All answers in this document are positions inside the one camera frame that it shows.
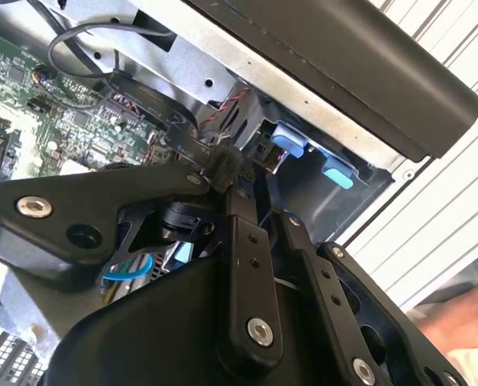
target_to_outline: blue wire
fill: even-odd
[[[126,272],[126,273],[121,273],[121,272],[114,273],[114,272],[107,271],[105,275],[103,275],[103,278],[106,280],[111,280],[111,281],[127,281],[127,280],[139,279],[140,277],[143,277],[144,275],[148,274],[148,272],[150,272],[151,267],[153,267],[153,261],[154,261],[154,258],[151,256],[151,253],[150,253],[148,255],[148,262],[141,269],[138,269],[135,272]]]

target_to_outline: microchip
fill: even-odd
[[[23,69],[15,67],[14,65],[10,66],[10,70],[8,71],[8,77],[11,78],[13,81],[17,83],[22,83],[24,81],[25,75],[26,73]]]
[[[89,123],[89,119],[89,115],[77,111],[75,113],[75,117],[72,119],[72,122],[79,127],[85,127]]]

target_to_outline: blue tab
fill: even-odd
[[[321,169],[321,173],[335,182],[343,189],[350,189],[353,186],[352,170],[333,157],[328,157]]]
[[[300,158],[305,153],[307,139],[288,129],[284,124],[279,123],[271,136],[271,141],[281,149],[295,158]]]
[[[301,148],[298,143],[291,141],[288,137],[283,135],[272,137],[271,141],[276,146],[284,149],[286,152],[296,158],[300,158],[305,152],[305,149]]]

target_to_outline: finger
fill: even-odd
[[[467,298],[478,300],[478,287],[475,287],[474,289],[470,289],[467,293],[461,296],[466,296]]]

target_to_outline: motherboard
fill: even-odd
[[[112,95],[96,109],[68,109],[34,82],[38,68],[47,65],[0,38],[0,182],[174,157],[163,146],[163,131],[123,96]],[[95,88],[61,74],[48,81],[48,91],[78,105],[102,98]]]

